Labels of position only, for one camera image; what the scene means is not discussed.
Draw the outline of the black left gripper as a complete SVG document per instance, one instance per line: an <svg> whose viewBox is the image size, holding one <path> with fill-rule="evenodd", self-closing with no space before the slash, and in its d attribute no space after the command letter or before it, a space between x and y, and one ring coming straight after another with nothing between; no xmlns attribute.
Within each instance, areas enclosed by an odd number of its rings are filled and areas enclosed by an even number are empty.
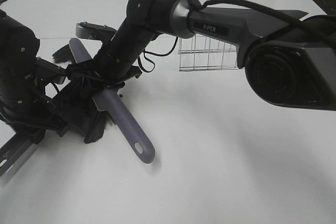
<svg viewBox="0 0 336 224"><path fill-rule="evenodd" d="M46 86L65 78L64 68L39 57L23 64L2 59L1 121L16 133L51 130L64 135L67 123L60 105L46 95Z"/></svg>

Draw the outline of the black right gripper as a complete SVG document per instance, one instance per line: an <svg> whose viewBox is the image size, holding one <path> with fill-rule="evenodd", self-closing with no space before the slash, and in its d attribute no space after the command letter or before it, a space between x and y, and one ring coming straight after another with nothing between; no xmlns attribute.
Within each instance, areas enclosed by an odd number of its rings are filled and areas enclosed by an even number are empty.
<svg viewBox="0 0 336 224"><path fill-rule="evenodd" d="M123 56L96 56L81 63L68 65L65 74L70 80L81 77L96 81L97 84L117 87L133 77L139 78L142 74L140 67L133 65L134 61L135 58Z"/></svg>

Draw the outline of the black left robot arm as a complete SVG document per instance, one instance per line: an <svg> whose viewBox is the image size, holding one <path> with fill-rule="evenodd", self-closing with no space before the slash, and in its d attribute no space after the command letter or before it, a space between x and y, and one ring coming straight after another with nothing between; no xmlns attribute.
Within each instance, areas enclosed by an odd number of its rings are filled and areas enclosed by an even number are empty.
<svg viewBox="0 0 336 224"><path fill-rule="evenodd" d="M64 136L69 126L48 84L62 84L65 70L37 57L34 32L1 11L1 121L15 132L51 130Z"/></svg>

